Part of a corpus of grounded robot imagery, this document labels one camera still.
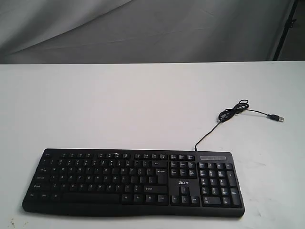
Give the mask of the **black acer keyboard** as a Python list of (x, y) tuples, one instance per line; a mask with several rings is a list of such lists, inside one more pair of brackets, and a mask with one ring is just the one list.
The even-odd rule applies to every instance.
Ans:
[(22, 208), (90, 217), (245, 212), (231, 153), (127, 149), (45, 149)]

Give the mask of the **grey backdrop cloth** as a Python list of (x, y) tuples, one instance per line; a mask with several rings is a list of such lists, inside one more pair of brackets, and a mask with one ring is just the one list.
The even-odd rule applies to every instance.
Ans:
[(273, 58), (291, 0), (3, 0), (3, 64)]

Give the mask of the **black tripod stand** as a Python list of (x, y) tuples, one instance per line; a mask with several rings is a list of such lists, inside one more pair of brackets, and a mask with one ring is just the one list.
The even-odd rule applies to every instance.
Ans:
[(303, 29), (305, 27), (305, 2), (293, 1), (285, 20), (285, 25), (277, 47), (273, 61), (300, 61), (304, 59)]

